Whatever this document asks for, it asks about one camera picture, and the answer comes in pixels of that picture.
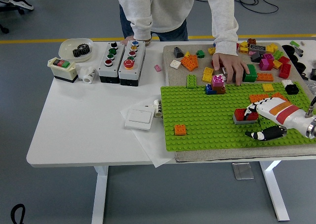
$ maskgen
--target gray floor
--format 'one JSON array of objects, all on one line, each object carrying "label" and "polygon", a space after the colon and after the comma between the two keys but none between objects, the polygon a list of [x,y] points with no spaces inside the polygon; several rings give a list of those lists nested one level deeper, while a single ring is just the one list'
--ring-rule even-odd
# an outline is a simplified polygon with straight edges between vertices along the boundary
[{"label": "gray floor", "polygon": [[[122,37],[117,0],[28,0],[32,12],[0,12],[10,29],[0,41]],[[280,10],[250,12],[236,3],[240,35],[313,34],[316,0],[269,0]],[[258,10],[271,10],[261,5]],[[190,36],[211,35],[207,3],[188,17]],[[33,168],[26,161],[53,76],[47,60],[60,43],[0,44],[0,223],[26,206],[25,224],[91,222],[96,172]],[[110,167],[105,223],[277,223],[259,166],[237,181],[230,163]],[[316,161],[282,161],[275,169],[291,224],[316,220]]]}]

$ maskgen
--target jeans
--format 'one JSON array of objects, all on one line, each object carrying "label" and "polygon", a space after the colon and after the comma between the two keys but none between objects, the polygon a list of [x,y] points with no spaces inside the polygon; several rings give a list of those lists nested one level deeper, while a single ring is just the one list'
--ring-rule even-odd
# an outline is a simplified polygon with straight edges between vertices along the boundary
[{"label": "jeans", "polygon": [[[119,18],[120,18],[120,24],[122,27],[124,38],[134,35],[133,29],[130,26],[130,21],[127,20],[125,13],[123,11],[123,8],[121,5],[119,5]],[[187,21],[184,20],[182,25],[175,30],[165,32],[165,33],[158,33],[158,32],[152,32],[151,35],[156,34],[158,35],[160,41],[188,41],[188,32],[187,32]]]}]

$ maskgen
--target hand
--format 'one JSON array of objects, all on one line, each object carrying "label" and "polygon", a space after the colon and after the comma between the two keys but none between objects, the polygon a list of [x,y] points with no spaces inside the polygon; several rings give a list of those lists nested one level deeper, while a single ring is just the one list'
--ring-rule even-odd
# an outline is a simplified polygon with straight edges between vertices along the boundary
[{"label": "hand", "polygon": [[213,55],[213,66],[214,70],[219,70],[220,65],[222,63],[226,68],[228,73],[226,83],[229,84],[233,79],[233,74],[236,75],[236,85],[240,86],[242,82],[243,71],[245,70],[247,74],[249,74],[249,68],[246,63],[244,63],[239,56],[215,53]]},{"label": "hand", "polygon": [[134,36],[133,36],[133,35],[127,36],[126,39],[125,39],[125,40],[122,40],[120,43],[121,43],[121,44],[124,44],[124,45],[126,46],[129,40],[135,40],[135,39],[134,39]]},{"label": "hand", "polygon": [[[131,35],[131,36],[127,36],[125,38],[125,40],[122,40],[120,43],[124,44],[126,46],[129,40],[133,40],[134,41],[136,39],[134,39],[134,36]],[[148,46],[151,43],[151,39],[149,39],[149,40],[140,40],[140,41],[144,41],[146,46]]]}]

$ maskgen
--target white plate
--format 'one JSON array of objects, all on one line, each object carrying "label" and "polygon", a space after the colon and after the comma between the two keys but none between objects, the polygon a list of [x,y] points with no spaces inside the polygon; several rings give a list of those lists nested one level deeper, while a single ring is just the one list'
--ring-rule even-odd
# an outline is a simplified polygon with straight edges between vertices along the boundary
[{"label": "white plate", "polygon": [[[90,52],[88,54],[81,55],[80,57],[75,57],[73,50],[77,49],[80,44],[89,45]],[[58,55],[61,59],[67,60],[69,62],[84,62],[92,56],[92,49],[93,41],[90,39],[69,39],[62,42],[59,47]]]}]

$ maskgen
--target table leg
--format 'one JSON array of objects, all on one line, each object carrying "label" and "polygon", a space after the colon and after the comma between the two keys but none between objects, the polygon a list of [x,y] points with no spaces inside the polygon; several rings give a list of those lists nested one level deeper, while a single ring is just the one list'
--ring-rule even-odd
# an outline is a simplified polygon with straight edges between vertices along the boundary
[{"label": "table leg", "polygon": [[92,224],[103,224],[105,195],[107,191],[108,169],[109,166],[95,166],[98,173],[97,184],[95,187]]},{"label": "table leg", "polygon": [[281,161],[260,161],[261,169],[265,177],[270,197],[275,208],[276,217],[278,221],[289,221],[290,218],[277,185],[276,177],[273,173],[273,168]]}]

